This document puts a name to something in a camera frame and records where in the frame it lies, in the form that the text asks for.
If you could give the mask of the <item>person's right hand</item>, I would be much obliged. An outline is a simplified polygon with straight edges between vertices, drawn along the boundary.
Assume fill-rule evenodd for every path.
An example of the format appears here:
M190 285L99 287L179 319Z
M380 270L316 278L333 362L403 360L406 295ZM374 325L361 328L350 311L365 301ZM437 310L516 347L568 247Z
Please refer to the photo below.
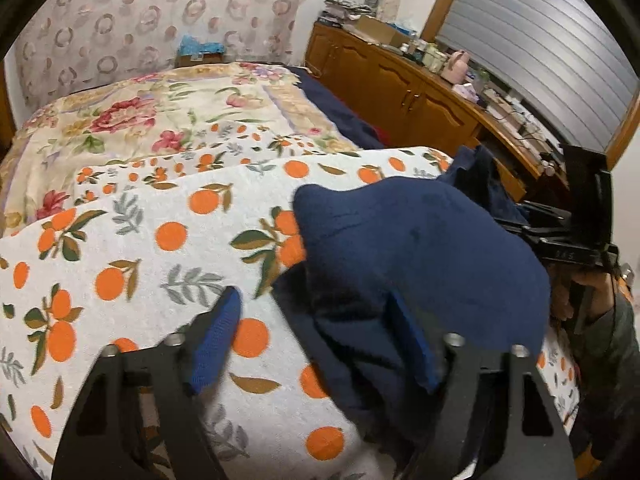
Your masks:
M595 320L614 308L617 290L611 274L559 264L548 266L548 273L550 312L557 320L567 321L576 314Z

